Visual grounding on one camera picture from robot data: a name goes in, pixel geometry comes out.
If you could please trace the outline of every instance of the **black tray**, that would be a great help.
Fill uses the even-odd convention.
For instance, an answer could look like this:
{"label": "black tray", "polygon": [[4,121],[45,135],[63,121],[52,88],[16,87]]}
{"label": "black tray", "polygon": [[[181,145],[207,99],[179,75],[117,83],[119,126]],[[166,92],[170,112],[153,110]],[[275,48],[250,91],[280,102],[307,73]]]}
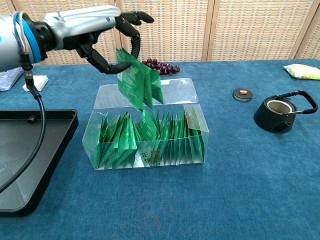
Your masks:
{"label": "black tray", "polygon": [[[47,110],[43,143],[32,163],[0,194],[0,217],[25,216],[38,206],[77,126],[77,111]],[[30,116],[39,119],[27,122]],[[0,185],[7,181],[33,151],[41,128],[40,111],[0,110]]]}

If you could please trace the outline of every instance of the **black kettle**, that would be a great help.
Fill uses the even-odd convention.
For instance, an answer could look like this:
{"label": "black kettle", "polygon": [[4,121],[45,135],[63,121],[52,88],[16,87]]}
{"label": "black kettle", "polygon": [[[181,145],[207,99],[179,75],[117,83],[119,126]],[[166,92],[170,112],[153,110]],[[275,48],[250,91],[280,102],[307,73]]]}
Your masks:
{"label": "black kettle", "polygon": [[[298,111],[288,97],[302,95],[313,108]],[[255,123],[272,133],[287,133],[291,130],[297,114],[314,114],[318,110],[315,100],[305,91],[293,91],[267,97],[254,114]]]}

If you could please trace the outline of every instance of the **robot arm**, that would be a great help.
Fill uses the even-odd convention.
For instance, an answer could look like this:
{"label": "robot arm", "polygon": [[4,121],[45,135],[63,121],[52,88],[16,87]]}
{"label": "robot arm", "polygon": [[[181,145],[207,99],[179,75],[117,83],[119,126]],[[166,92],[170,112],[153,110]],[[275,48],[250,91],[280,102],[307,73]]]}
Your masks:
{"label": "robot arm", "polygon": [[[24,13],[22,24],[26,36],[26,45],[31,63],[38,63],[47,58],[51,50],[75,49],[81,58],[101,73],[117,74],[130,67],[129,62],[116,65],[108,64],[99,52],[93,49],[99,35],[116,27],[127,37],[131,37],[131,54],[137,58],[140,52],[140,34],[131,25],[140,25],[141,20],[152,23],[154,19],[142,11],[124,12],[112,5],[94,6],[75,10],[47,13],[42,21],[31,21]],[[21,36],[20,20],[12,15],[0,17],[0,72],[20,67],[23,64],[17,36]]]}

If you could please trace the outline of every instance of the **green tea bag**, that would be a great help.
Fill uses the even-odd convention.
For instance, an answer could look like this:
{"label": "green tea bag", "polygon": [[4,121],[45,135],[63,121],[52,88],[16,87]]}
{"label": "green tea bag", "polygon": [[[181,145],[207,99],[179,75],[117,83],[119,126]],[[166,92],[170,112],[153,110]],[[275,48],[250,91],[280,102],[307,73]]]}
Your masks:
{"label": "green tea bag", "polygon": [[133,122],[133,132],[134,132],[134,138],[135,138],[135,142],[136,142],[136,150],[128,157],[128,161],[129,161],[131,167],[134,167],[134,163],[136,160],[136,153],[139,149],[139,145],[141,142],[140,134],[139,134],[134,122]]}
{"label": "green tea bag", "polygon": [[107,169],[116,160],[119,160],[120,156],[129,149],[129,121],[128,112],[125,113],[123,117],[123,126],[120,132],[119,141],[117,143],[117,148],[115,149],[113,155],[106,161],[104,169]]}
{"label": "green tea bag", "polygon": [[133,57],[130,53],[128,53],[125,49],[122,50],[123,53],[126,55],[127,58],[131,59],[133,62],[138,62],[141,71],[144,74],[144,88],[143,88],[143,102],[153,109],[152,103],[152,90],[151,90],[151,78],[150,78],[150,71],[151,68],[144,65],[143,63],[139,62],[135,57]]}
{"label": "green tea bag", "polygon": [[157,116],[156,116],[155,110],[153,110],[151,119],[156,127],[157,132],[160,134],[159,111],[157,112]]}
{"label": "green tea bag", "polygon": [[155,111],[152,111],[152,121],[154,125],[156,126],[156,140],[154,142],[154,147],[151,152],[151,157],[155,160],[152,161],[151,164],[153,165],[154,163],[159,164],[160,163],[160,154],[158,152],[158,147],[161,141],[161,136],[160,136],[160,123],[159,123],[159,111],[157,112],[157,117]]}
{"label": "green tea bag", "polygon": [[128,149],[112,163],[112,170],[116,169],[121,163],[125,166],[128,162],[129,156],[136,151],[137,144],[135,142],[135,134],[131,115],[128,115]]}
{"label": "green tea bag", "polygon": [[158,129],[159,134],[160,134],[159,111],[156,113],[156,128]]}
{"label": "green tea bag", "polygon": [[146,110],[143,110],[142,112],[137,130],[141,136],[141,141],[143,142],[140,144],[141,149],[139,152],[142,156],[142,162],[144,166],[146,166],[149,159],[151,159],[151,152],[155,145],[154,141],[157,139],[157,127]]}
{"label": "green tea bag", "polygon": [[195,137],[191,135],[191,130],[188,128],[188,140],[190,143],[190,151],[191,151],[191,157],[192,157],[192,163],[194,164],[196,161],[196,148],[195,148]]}
{"label": "green tea bag", "polygon": [[94,169],[97,169],[99,167],[99,162],[101,158],[101,151],[102,151],[101,135],[102,135],[102,129],[103,129],[103,122],[104,122],[104,118],[102,118],[101,120],[100,131],[96,136],[96,145],[94,149],[94,158],[93,158]]}
{"label": "green tea bag", "polygon": [[143,110],[145,73],[137,59],[125,54],[124,49],[116,49],[116,61],[130,62],[131,67],[117,75],[118,89],[139,111]]}
{"label": "green tea bag", "polygon": [[160,74],[158,71],[151,69],[150,71],[150,79],[151,79],[151,91],[152,97],[158,100],[160,103],[164,103],[164,97],[162,94],[161,80]]}
{"label": "green tea bag", "polygon": [[176,128],[176,121],[175,121],[174,115],[172,114],[172,119],[171,119],[171,141],[170,141],[170,160],[171,160],[171,165],[176,164],[176,159],[175,159],[175,128]]}
{"label": "green tea bag", "polygon": [[101,132],[100,132],[100,142],[103,143],[105,141],[105,137],[107,136],[107,130],[108,130],[108,113],[106,113],[105,117],[104,117],[104,123],[102,125],[101,128]]}
{"label": "green tea bag", "polygon": [[180,130],[180,121],[178,118],[178,113],[175,114],[174,119],[174,141],[173,141],[173,149],[174,149],[174,161],[177,162],[179,158],[179,130]]}
{"label": "green tea bag", "polygon": [[125,123],[125,117],[122,118],[120,125],[116,129],[114,137],[111,139],[110,143],[108,144],[108,148],[103,155],[103,158],[101,160],[101,165],[103,162],[105,162],[104,169],[106,169],[108,166],[110,166],[110,164],[112,164],[111,162],[110,164],[108,164],[108,166],[106,166],[107,163],[110,162],[110,157],[113,156],[118,149],[120,135],[121,135],[121,131],[123,129],[124,123]]}
{"label": "green tea bag", "polygon": [[184,152],[185,152],[185,162],[188,163],[189,157],[191,157],[191,149],[190,149],[190,143],[189,143],[189,133],[188,133],[188,122],[187,118],[184,117]]}
{"label": "green tea bag", "polygon": [[168,121],[168,115],[165,112],[162,118],[161,127],[160,127],[160,139],[159,146],[157,152],[159,154],[159,158],[161,159],[165,155],[165,148],[167,145],[167,139],[169,138],[170,131],[170,123]]}
{"label": "green tea bag", "polygon": [[169,125],[169,134],[168,134],[168,141],[166,143],[166,147],[164,150],[164,157],[165,157],[165,163],[169,163],[171,165],[171,139],[172,139],[172,132],[173,132],[173,115],[168,117],[168,125]]}
{"label": "green tea bag", "polygon": [[182,162],[182,160],[185,158],[185,114],[182,113],[181,117],[181,125],[179,130],[179,151],[178,151],[178,161],[179,164]]}
{"label": "green tea bag", "polygon": [[150,71],[151,68],[141,63],[141,67],[144,68],[144,95],[143,101],[144,103],[151,109],[154,108],[152,103],[152,89],[151,89],[151,79],[150,79]]}
{"label": "green tea bag", "polygon": [[191,119],[195,128],[198,129],[198,130],[195,130],[195,129],[191,130],[192,135],[197,136],[197,137],[194,137],[195,148],[197,149],[200,159],[202,159],[203,161],[205,158],[205,144],[202,138],[202,132],[199,130],[200,129],[199,118],[194,107],[192,108]]}
{"label": "green tea bag", "polygon": [[101,150],[102,155],[101,155],[101,161],[99,163],[99,167],[102,167],[107,161],[107,159],[110,157],[110,155],[112,154],[112,151],[110,151],[108,154],[106,153],[121,123],[122,123],[121,115],[117,115],[112,120],[111,126],[108,127],[106,131],[106,137],[104,138],[104,141],[102,144],[102,150]]}

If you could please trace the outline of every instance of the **clear plastic box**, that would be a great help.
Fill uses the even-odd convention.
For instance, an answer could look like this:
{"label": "clear plastic box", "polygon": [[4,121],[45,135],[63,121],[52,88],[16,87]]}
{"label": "clear plastic box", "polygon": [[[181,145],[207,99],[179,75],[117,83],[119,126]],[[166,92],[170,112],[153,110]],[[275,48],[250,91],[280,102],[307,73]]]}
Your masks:
{"label": "clear plastic box", "polygon": [[[198,97],[189,76],[162,77],[161,86],[164,104],[153,100],[154,110],[159,112],[160,122],[165,112],[170,114],[178,113],[179,118],[185,112],[189,129],[197,130],[200,135],[176,138],[170,140],[142,141],[136,143],[136,149],[132,150],[131,160],[123,161],[116,169],[124,168],[146,168],[158,166],[177,166],[186,164],[203,164],[209,140],[209,130],[198,103]],[[152,109],[145,106],[150,114]],[[94,109],[88,121],[82,144],[95,170],[112,169],[112,165],[105,169],[105,166],[97,166],[95,158],[97,151],[103,154],[112,144],[110,142],[98,143],[98,135],[103,116],[108,112],[109,124],[116,115],[124,115],[125,112],[131,114],[133,122],[138,125],[142,113],[136,110],[133,105],[120,93],[117,84],[101,85],[99,87]],[[161,151],[156,146],[165,146]],[[186,154],[186,148],[193,148],[194,154]]]}

